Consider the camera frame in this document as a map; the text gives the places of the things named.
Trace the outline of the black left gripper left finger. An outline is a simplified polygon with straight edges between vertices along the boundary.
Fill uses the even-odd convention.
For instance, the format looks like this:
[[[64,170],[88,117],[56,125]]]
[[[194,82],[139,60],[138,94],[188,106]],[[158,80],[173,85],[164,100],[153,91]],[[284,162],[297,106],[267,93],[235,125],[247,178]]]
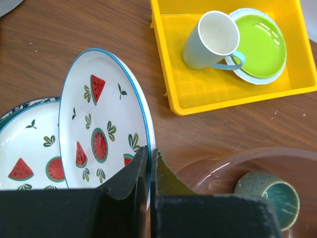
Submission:
[[[143,238],[148,149],[93,189],[2,191],[3,238]]]

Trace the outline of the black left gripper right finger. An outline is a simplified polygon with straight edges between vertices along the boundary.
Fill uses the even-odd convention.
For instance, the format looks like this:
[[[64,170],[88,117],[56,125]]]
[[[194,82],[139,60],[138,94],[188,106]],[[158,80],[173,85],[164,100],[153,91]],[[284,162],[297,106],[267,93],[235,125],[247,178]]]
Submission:
[[[151,237],[281,238],[273,206],[258,196],[196,194],[156,148],[151,171]]]

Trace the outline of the teal glazed ceramic mug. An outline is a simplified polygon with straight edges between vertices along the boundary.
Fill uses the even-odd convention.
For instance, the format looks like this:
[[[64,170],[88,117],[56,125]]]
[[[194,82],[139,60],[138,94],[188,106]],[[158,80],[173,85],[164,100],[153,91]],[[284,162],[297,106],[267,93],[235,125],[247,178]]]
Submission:
[[[234,193],[260,196],[276,211],[282,231],[290,229],[298,219],[300,198],[295,188],[280,177],[266,172],[249,172],[235,185]]]

